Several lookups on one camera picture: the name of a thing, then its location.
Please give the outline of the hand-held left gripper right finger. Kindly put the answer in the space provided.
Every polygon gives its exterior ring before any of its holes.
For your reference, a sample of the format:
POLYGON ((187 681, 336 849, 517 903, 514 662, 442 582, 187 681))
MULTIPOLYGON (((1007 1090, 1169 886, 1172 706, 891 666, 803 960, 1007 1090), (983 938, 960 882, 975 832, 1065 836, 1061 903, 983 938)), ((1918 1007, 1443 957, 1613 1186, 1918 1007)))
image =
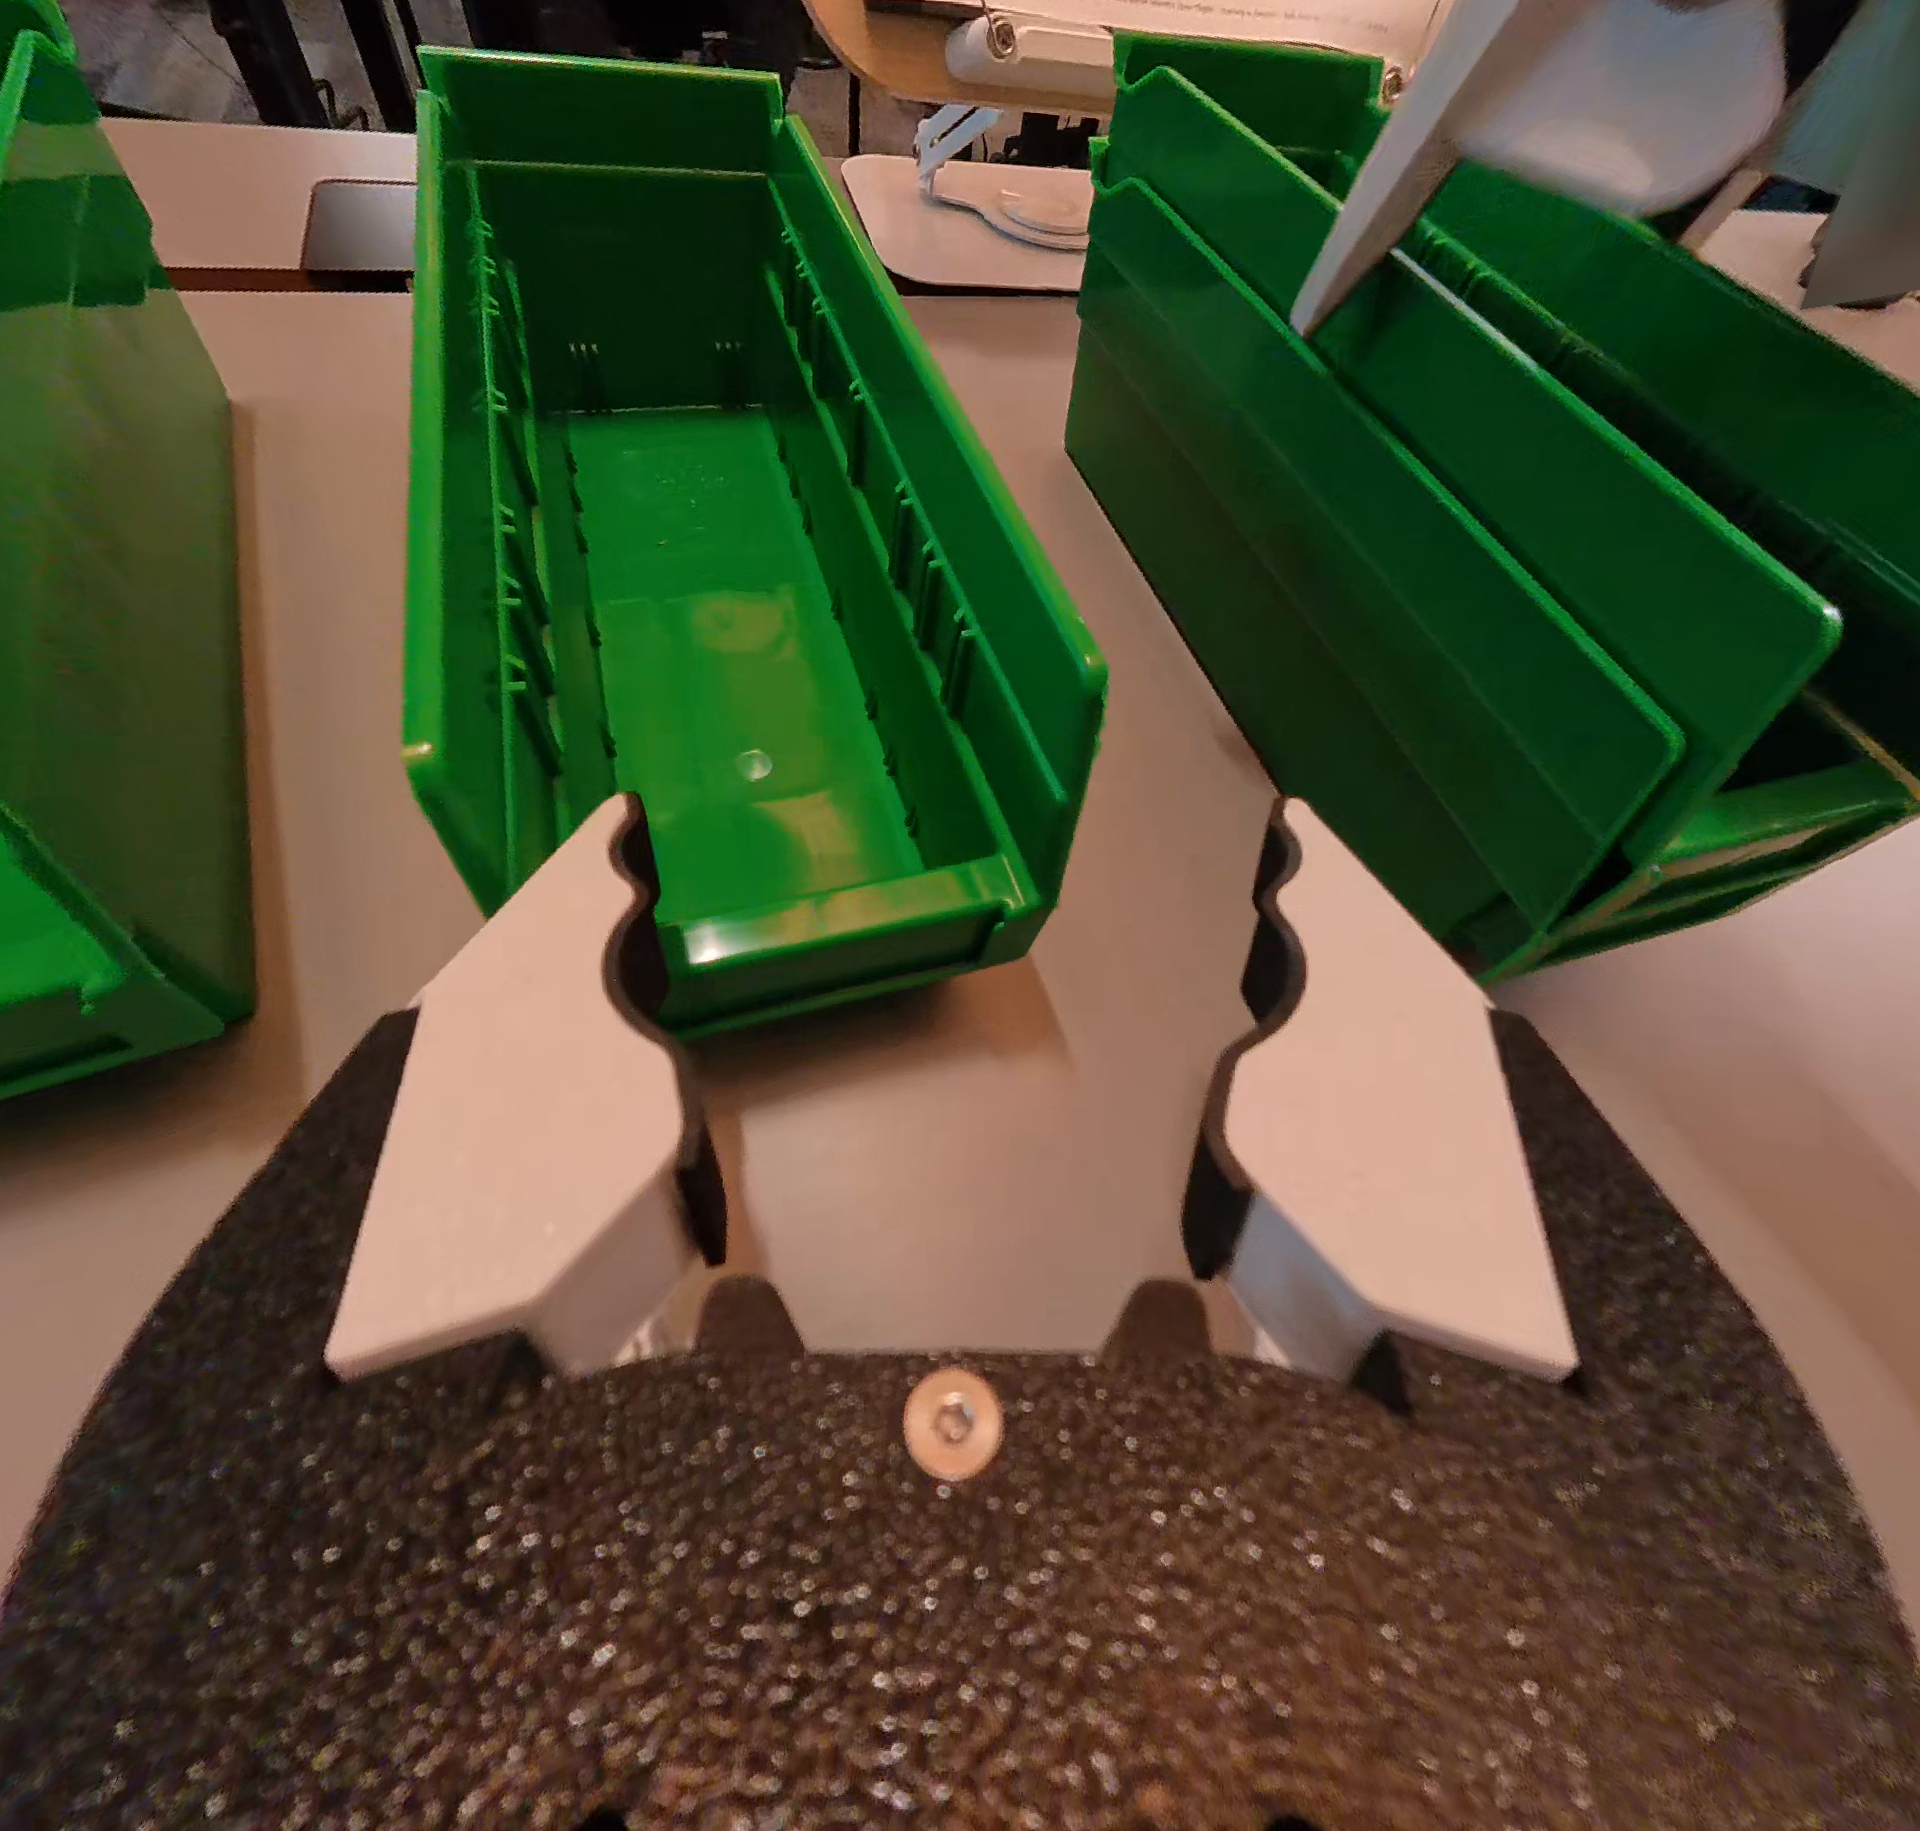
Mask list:
POLYGON ((1183 1203, 1230 1344, 1351 1382, 1384 1337, 1549 1386, 1577 1350, 1484 990, 1302 799, 1253 875, 1183 1203))

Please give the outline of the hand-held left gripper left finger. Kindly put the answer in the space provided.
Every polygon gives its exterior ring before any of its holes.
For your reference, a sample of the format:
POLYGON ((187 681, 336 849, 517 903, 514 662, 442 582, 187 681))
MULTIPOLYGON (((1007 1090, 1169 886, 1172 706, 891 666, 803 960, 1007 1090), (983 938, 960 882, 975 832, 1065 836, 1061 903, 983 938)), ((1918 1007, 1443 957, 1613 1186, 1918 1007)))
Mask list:
POLYGON ((340 1382, 496 1339, 567 1376, 691 1350, 728 1196, 662 1023, 658 903, 619 792, 423 988, 323 1346, 340 1382))

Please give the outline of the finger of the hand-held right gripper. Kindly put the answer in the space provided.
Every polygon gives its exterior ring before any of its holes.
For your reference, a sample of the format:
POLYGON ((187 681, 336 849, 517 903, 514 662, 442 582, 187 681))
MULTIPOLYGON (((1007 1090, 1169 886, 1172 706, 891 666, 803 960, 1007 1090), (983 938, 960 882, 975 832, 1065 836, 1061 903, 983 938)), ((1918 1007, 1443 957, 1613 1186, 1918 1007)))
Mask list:
POLYGON ((1786 106, 1784 0, 1456 0, 1305 275, 1318 330, 1461 162, 1620 215, 1708 195, 1786 106))

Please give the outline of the grey desk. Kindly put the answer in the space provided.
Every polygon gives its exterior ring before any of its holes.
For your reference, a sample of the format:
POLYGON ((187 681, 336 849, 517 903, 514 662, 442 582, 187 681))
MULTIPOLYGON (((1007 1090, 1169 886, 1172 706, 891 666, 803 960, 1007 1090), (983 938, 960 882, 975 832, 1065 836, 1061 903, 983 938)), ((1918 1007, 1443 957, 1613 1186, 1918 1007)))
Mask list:
MULTIPOLYGON (((393 135, 113 123, 236 428, 259 1008, 4 1106, 4 1574, 156 1297, 340 1064, 478 928, 400 755, 411 313, 296 270, 393 135)), ((1061 299, 906 308, 1111 672, 1024 960, 701 1064, 739 1243, 813 1346, 1076 1350, 1186 1269, 1276 792, 1065 457, 1061 299)), ((1717 924, 1500 993, 1763 1324, 1917 1612, 1917 825, 1717 924)))

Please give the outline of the white stand base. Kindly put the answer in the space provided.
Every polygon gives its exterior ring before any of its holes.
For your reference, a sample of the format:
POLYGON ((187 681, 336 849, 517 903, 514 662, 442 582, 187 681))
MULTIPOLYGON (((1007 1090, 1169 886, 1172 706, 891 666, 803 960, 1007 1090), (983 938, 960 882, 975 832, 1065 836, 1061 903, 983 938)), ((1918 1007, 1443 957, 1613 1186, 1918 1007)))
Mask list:
POLYGON ((1001 111, 945 106, 915 126, 912 155, 843 160, 840 183, 877 260, 934 295, 1071 299, 1092 242, 1084 168, 988 162, 1001 111))

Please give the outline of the wooden board stand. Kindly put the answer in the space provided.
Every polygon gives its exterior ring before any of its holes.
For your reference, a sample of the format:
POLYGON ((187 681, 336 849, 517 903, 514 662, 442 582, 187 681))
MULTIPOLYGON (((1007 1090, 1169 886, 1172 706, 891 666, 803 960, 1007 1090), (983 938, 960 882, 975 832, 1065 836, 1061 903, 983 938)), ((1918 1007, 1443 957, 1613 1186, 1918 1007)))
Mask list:
POLYGON ((889 0, 803 0, 831 55, 865 84, 930 106, 1003 106, 1049 115, 1111 115, 1117 97, 1117 35, 1203 44, 1260 44, 1378 61, 1410 73, 1454 0, 1410 45, 1341 49, 1331 44, 1174 37, 994 8, 957 12, 889 0))

